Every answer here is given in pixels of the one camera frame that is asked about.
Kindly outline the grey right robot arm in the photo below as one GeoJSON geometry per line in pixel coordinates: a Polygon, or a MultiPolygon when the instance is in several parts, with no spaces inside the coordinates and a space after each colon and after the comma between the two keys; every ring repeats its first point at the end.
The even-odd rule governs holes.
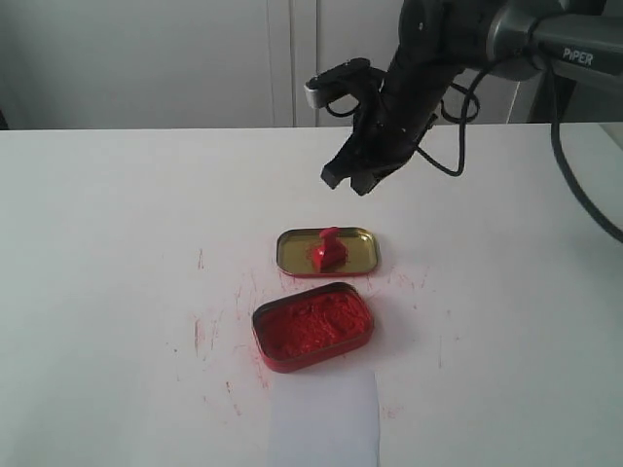
{"type": "Polygon", "coordinates": [[[357,101],[352,133],[321,178],[330,188],[348,179],[364,196],[418,150],[458,74],[520,82],[547,68],[621,90],[621,19],[567,13],[557,1],[406,1],[386,70],[352,58],[305,84],[315,109],[346,95],[357,101]]]}

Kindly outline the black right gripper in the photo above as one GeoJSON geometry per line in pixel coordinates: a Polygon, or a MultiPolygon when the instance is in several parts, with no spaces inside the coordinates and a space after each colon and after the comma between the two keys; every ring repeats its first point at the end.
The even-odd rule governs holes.
{"type": "Polygon", "coordinates": [[[399,46],[372,115],[321,171],[335,190],[345,179],[359,196],[402,168],[429,129],[429,120],[463,66],[426,48],[399,46]]]}

